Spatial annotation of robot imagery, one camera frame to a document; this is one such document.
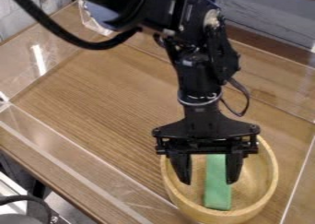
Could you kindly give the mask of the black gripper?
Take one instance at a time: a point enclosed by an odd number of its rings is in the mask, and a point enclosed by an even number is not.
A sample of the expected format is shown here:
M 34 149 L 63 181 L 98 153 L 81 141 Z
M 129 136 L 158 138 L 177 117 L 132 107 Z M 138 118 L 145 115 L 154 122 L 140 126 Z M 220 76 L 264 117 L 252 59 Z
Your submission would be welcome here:
M 177 178 L 186 185 L 192 181 L 190 154 L 226 154 L 226 184 L 233 184 L 240 177 L 244 155 L 258 153 L 260 127 L 229 119 L 216 102 L 185 106 L 184 118 L 156 127 L 150 133 L 156 138 L 156 154 L 169 156 Z

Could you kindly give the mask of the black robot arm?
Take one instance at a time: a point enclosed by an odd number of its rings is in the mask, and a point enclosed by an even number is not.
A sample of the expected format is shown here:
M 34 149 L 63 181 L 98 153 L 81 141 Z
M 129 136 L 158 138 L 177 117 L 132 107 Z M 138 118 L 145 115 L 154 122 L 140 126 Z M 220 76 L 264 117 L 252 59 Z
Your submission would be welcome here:
M 192 179 L 194 154 L 222 154 L 225 182 L 237 182 L 244 158 L 258 152 L 254 124 L 229 119 L 218 109 L 225 84 L 238 86 L 240 55 L 226 35 L 214 0 L 83 0 L 99 25 L 114 31 L 138 27 L 165 48 L 178 80 L 184 117 L 152 130 L 156 153 L 166 156 L 178 180 Z

